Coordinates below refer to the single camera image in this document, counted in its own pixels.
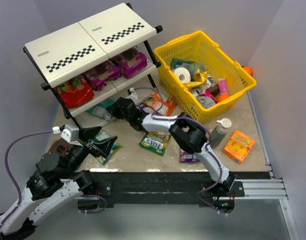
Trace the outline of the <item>green lime candy bag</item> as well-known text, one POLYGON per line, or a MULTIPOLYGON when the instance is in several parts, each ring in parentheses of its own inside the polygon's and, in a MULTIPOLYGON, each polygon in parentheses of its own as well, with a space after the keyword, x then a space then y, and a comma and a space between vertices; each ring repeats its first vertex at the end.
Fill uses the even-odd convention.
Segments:
POLYGON ((97 159, 102 165, 105 165, 122 147, 122 145, 117 142, 117 136, 110 136, 102 129, 92 140, 101 150, 101 155, 97 159))

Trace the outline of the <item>teal candy bag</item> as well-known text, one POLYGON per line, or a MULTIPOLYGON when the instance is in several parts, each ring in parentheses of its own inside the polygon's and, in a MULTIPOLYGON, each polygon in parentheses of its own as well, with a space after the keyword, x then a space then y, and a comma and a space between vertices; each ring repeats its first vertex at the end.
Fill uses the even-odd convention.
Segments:
POLYGON ((112 115, 107 111, 107 107, 115 103, 112 98, 107 98, 106 100, 96 104, 95 106, 86 110, 87 113, 96 116, 98 118, 104 119, 108 122, 112 121, 112 115))

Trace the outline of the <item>red fruit candy bag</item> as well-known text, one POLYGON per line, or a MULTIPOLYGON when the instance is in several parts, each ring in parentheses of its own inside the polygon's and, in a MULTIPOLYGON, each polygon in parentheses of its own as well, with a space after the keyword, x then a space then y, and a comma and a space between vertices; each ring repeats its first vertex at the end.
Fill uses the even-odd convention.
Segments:
POLYGON ((78 108, 94 97, 94 91, 83 75, 58 85, 56 91, 68 109, 78 108))

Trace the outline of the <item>green fruit candy bag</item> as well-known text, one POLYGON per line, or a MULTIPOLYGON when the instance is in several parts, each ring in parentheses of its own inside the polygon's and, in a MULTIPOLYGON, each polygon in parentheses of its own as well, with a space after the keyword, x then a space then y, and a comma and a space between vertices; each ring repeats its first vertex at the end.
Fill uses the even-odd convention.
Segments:
POLYGON ((150 131, 147 132, 141 141, 139 146, 159 156, 164 156, 168 147, 171 135, 165 132, 150 131))

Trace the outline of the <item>magenta grape candy bag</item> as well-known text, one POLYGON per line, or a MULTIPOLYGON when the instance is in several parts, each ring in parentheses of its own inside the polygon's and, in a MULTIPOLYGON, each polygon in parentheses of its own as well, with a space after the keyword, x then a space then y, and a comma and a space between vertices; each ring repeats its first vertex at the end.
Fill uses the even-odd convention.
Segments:
POLYGON ((132 47, 112 57, 110 61, 119 68, 120 73, 126 79, 131 78, 148 65, 146 55, 138 51, 137 47, 132 47))

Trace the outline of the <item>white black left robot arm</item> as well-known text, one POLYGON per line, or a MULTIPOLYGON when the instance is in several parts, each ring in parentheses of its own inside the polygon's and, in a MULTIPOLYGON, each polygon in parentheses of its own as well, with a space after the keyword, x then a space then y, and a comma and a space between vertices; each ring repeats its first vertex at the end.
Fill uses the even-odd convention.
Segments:
POLYGON ((97 184, 91 173, 79 168, 88 155, 108 157, 117 136, 96 140, 102 128, 78 128, 66 124, 55 126, 50 132, 59 134, 72 147, 66 155, 57 151, 45 153, 35 165, 36 171, 20 189, 14 183, 18 199, 4 213, 0 214, 0 240, 24 240, 35 232, 36 227, 50 214, 69 201, 79 197, 97 198, 94 210, 83 210, 84 214, 97 214, 107 207, 107 201, 96 194, 97 184))

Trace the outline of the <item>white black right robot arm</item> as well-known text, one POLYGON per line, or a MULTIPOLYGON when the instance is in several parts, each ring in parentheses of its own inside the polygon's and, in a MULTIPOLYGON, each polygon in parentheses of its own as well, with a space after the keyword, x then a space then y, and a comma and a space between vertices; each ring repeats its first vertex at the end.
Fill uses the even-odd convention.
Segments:
POLYGON ((106 110, 113 117, 127 121, 138 132, 170 134, 182 150, 199 159, 221 190, 231 190, 236 180, 235 175, 221 163, 213 151, 209 130, 188 114, 182 112, 178 116, 158 116, 139 110, 133 100, 123 97, 106 110))

